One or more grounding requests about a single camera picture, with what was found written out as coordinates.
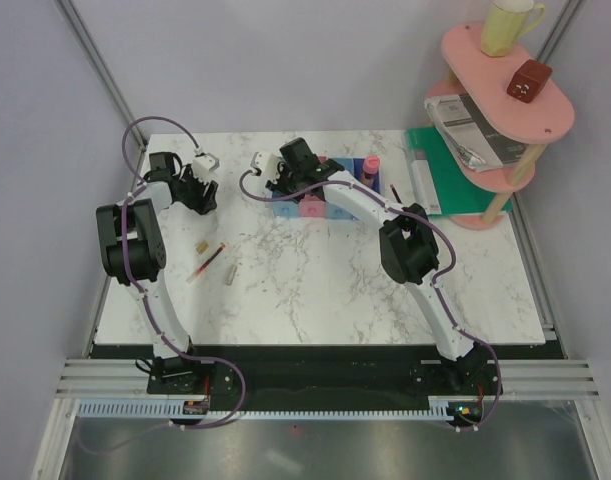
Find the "white marble surface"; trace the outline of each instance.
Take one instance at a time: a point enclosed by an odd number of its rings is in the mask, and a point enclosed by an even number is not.
[[[394,183],[404,203],[414,196],[404,162],[402,132],[282,132],[197,134],[221,167],[218,208],[198,216],[175,204],[159,216],[168,254],[167,284],[179,319],[195,343],[429,344],[430,329],[406,290],[380,267],[378,233],[351,220],[274,218],[264,204],[238,189],[257,150],[278,153],[297,136],[331,157],[378,155],[382,184]],[[192,155],[183,135],[154,135],[149,151]],[[384,195],[392,198],[389,189]],[[536,344],[544,337],[511,223],[465,230],[446,219],[437,225],[453,242],[456,269],[443,277],[466,319],[465,327],[493,343]],[[203,255],[196,246],[206,240]],[[196,278],[187,277],[221,242],[227,248]],[[447,249],[439,243],[441,265]],[[232,265],[232,286],[225,280]],[[96,342],[151,343],[136,306],[114,280]]]

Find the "small wooden block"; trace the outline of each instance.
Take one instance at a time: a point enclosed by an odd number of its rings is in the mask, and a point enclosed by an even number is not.
[[[203,240],[201,243],[198,244],[198,247],[196,247],[196,252],[198,252],[199,255],[202,255],[208,248],[209,243]]]
[[[227,280],[225,281],[225,285],[227,285],[228,287],[232,286],[232,283],[234,283],[234,278],[236,277],[236,271],[238,270],[238,267],[236,265],[234,265],[229,273],[227,274]]]

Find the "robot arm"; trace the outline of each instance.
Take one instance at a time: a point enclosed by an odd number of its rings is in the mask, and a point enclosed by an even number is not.
[[[418,303],[440,355],[448,362],[459,362],[464,358],[474,344],[453,327],[435,290],[440,286],[431,284],[431,278],[438,270],[438,246],[434,234],[426,225],[391,211],[403,210],[427,218],[423,208],[417,204],[407,208],[390,202],[368,190],[333,160],[321,164],[302,138],[287,143],[280,151],[283,160],[268,152],[258,152],[252,159],[253,170],[261,177],[260,196],[268,198],[272,192],[293,195],[304,188],[325,183],[309,193],[345,209],[379,230],[383,268],[392,280],[404,284]],[[443,298],[460,323],[458,309],[444,293]]]
[[[134,279],[147,291],[148,306],[165,337],[177,349],[188,352],[191,339],[178,321],[176,311],[165,284],[166,252],[156,217],[172,203],[181,202],[199,215],[216,208],[218,184],[209,181],[209,173],[218,167],[211,155],[194,158],[191,165],[181,165],[174,173],[176,154],[170,152],[150,155],[151,170],[145,175],[148,183],[136,201],[127,209],[129,264]],[[103,267],[110,277],[125,285],[136,303],[142,318],[148,318],[143,295],[132,285],[125,272],[121,248],[120,207],[122,202],[96,210],[98,235]],[[154,356],[163,362],[175,359],[176,353],[162,342],[150,322],[145,322],[152,336]]]

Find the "white wall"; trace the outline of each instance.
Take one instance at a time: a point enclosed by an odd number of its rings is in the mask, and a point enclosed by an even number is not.
[[[443,33],[484,19],[490,0],[75,4],[136,116],[229,132],[417,125],[447,70]],[[525,36],[534,54],[564,4],[548,0],[542,25]]]
[[[0,479],[29,477],[101,280],[122,124],[49,0],[0,2]]]
[[[611,423],[611,0],[587,2],[551,65],[576,123],[522,198],[563,340],[590,360]]]

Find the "yellow mug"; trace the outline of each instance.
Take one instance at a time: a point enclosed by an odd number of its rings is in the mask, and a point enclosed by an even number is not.
[[[535,10],[540,10],[538,17],[525,26]],[[545,5],[534,4],[533,0],[495,0],[483,26],[481,50],[490,57],[507,55],[518,37],[536,27],[544,15]]]

